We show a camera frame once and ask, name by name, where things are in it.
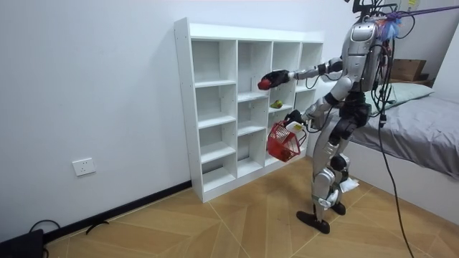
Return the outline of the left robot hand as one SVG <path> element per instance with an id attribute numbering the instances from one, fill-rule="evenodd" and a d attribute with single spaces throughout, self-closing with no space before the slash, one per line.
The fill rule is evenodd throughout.
<path id="1" fill-rule="evenodd" d="M 302 119 L 302 115 L 298 110 L 293 110 L 285 116 L 283 126 L 289 132 L 297 134 L 305 130 L 306 122 Z"/>

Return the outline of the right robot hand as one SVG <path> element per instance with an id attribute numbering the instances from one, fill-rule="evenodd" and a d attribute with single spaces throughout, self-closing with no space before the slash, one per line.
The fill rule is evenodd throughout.
<path id="1" fill-rule="evenodd" d="M 269 90 L 290 80 L 288 70 L 274 70 L 264 75 L 257 86 L 259 90 Z"/>

